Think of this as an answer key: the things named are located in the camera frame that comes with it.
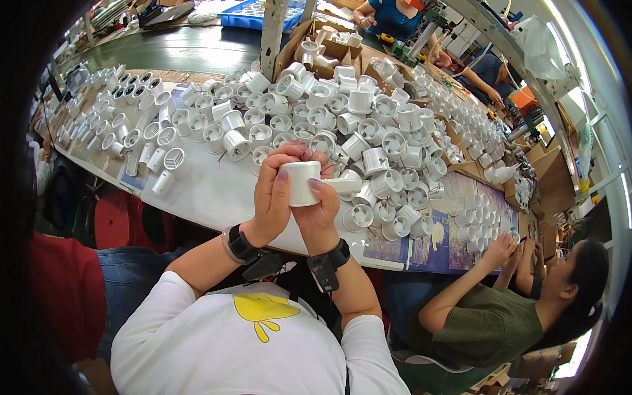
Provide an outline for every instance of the black wrist strap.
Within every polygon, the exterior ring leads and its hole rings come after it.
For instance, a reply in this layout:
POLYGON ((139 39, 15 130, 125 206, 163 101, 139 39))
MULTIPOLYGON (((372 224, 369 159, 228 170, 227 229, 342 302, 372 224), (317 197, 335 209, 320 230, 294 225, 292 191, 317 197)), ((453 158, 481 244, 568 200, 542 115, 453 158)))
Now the black wrist strap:
POLYGON ((343 239, 340 239, 338 246, 333 250, 307 258, 307 265, 316 278, 321 292, 330 293, 340 287, 336 271, 349 262, 350 258, 349 245, 343 239))
POLYGON ((248 265, 250 264, 249 260, 257 255, 260 248, 250 245, 243 232, 239 232, 240 225, 233 226, 228 233, 228 247, 230 247, 235 257, 244 260, 246 265, 248 265))

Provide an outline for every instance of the jeans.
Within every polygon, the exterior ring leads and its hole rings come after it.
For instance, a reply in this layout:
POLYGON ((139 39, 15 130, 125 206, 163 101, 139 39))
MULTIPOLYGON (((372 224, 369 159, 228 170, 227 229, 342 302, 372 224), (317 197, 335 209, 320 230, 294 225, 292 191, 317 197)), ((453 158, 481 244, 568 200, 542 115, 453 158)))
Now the jeans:
POLYGON ((144 247, 97 250, 106 289, 106 327, 97 356, 110 360, 112 341, 130 315, 145 300, 164 269, 184 248, 163 254, 144 247))
POLYGON ((383 275, 384 299, 391 320, 391 328, 400 339, 406 341, 408 317, 422 303, 429 301, 443 288, 444 281, 438 281, 432 273, 388 272, 383 275))

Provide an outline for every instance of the plastic bag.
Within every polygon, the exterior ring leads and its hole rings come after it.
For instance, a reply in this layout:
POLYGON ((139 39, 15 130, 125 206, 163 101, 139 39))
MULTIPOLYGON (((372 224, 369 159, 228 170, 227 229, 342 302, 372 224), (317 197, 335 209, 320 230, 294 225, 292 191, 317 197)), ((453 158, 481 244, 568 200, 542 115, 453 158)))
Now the plastic bag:
POLYGON ((195 10, 194 12, 189 14, 187 20, 192 25, 199 25, 200 23, 204 23, 215 18, 217 18, 217 13, 195 10))
POLYGON ((557 42, 546 23, 533 15, 511 32, 525 53, 525 68, 536 78, 561 80, 566 77, 557 42))

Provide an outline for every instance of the hand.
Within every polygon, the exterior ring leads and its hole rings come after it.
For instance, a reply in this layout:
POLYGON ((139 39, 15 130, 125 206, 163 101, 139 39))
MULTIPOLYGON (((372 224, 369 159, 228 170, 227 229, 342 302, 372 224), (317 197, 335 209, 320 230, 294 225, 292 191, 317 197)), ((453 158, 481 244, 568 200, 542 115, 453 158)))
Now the hand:
POLYGON ((537 241, 535 242, 535 256, 544 262, 544 247, 537 241))
POLYGON ((358 22, 358 24, 363 28, 377 26, 377 22, 373 19, 372 16, 365 16, 358 22))
POLYGON ((509 270, 511 272, 514 271, 515 268, 518 266, 518 262, 520 261, 520 258, 522 257, 522 254, 524 251, 525 251, 525 244, 520 243, 518 247, 516 247, 514 252, 511 253, 509 258, 507 258, 507 260, 505 260, 505 262, 502 263, 502 269, 509 270))
POLYGON ((298 162, 306 148, 298 142, 286 144, 270 153, 259 170, 259 179, 255 185, 255 216, 240 226, 248 242, 257 248, 270 243, 283 232, 288 225, 289 210, 289 174, 279 170, 285 163, 298 162))
POLYGON ((511 233, 502 233, 489 246, 483 258, 477 263, 477 266, 484 266, 489 272, 496 270, 514 252, 516 245, 517 241, 513 239, 511 233))
POLYGON ((494 107, 496 107, 498 109, 503 109, 505 107, 504 103, 502 102, 502 97, 496 91, 496 89, 489 88, 486 93, 487 93, 487 96, 489 96, 489 100, 491 100, 492 105, 494 107))
MULTIPOLYGON (((322 152, 313 152, 312 161, 319 161, 321 178, 333 178, 331 162, 322 152)), ((317 179, 310 180, 312 194, 320 202, 308 207, 292 207, 292 214, 301 231, 303 241, 310 256, 333 250, 340 241, 334 219, 340 209, 340 200, 333 186, 317 179)))
POLYGON ((525 245, 525 252, 526 254, 529 254, 529 257, 531 257, 535 251, 535 240, 527 237, 524 241, 524 245, 525 245))
POLYGON ((432 56, 433 58, 435 58, 434 64, 438 68, 448 68, 450 67, 450 65, 452 65, 452 59, 450 58, 450 55, 446 54, 440 49, 434 51, 434 54, 432 56))

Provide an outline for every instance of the black hair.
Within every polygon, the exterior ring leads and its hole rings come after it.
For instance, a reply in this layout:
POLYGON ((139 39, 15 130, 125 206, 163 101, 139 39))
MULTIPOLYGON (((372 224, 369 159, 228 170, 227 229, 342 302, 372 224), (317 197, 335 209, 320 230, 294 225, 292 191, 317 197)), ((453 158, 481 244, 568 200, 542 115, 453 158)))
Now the black hair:
POLYGON ((525 353, 565 344, 588 332, 601 316, 601 297, 608 281, 608 253, 604 245, 593 239, 581 243, 575 267, 568 277, 578 287, 575 299, 557 318, 544 337, 525 353))

